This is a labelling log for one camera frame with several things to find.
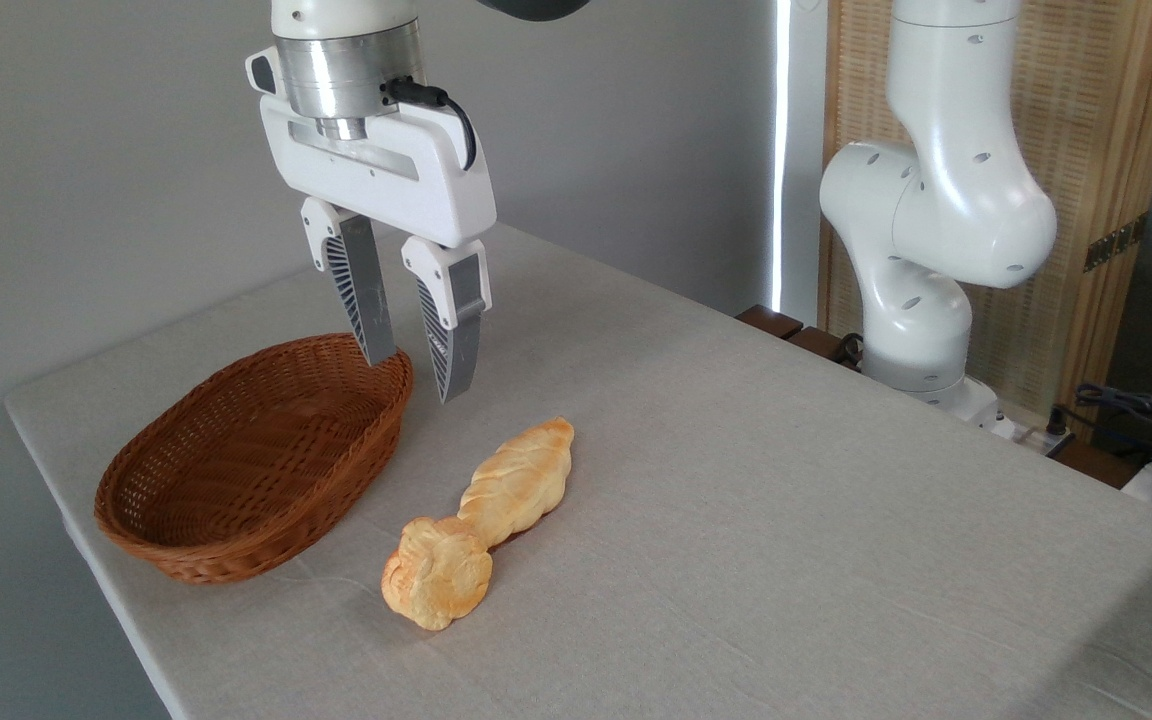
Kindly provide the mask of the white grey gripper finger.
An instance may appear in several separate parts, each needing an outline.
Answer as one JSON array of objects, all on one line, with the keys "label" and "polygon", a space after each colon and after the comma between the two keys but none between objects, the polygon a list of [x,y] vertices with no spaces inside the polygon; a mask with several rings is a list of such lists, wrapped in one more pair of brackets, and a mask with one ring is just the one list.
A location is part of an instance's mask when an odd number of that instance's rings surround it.
[{"label": "white grey gripper finger", "polygon": [[303,200],[301,218],[314,266],[332,278],[365,359],[387,361],[396,342],[371,220],[316,197]]},{"label": "white grey gripper finger", "polygon": [[479,240],[448,249],[411,236],[401,253],[419,288],[431,366],[445,404],[471,386],[483,314],[492,309],[485,249]]}]

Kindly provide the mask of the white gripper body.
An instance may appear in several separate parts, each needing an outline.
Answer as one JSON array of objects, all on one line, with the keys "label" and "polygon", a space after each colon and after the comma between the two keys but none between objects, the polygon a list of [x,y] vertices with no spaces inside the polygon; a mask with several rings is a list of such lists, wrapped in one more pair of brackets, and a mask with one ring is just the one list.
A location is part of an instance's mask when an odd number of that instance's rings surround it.
[{"label": "white gripper body", "polygon": [[262,126],[285,182],[338,209],[393,225],[444,247],[461,247],[497,223],[486,158],[465,164],[456,114],[397,105],[365,119],[362,141],[333,141],[282,97],[260,100]]}]

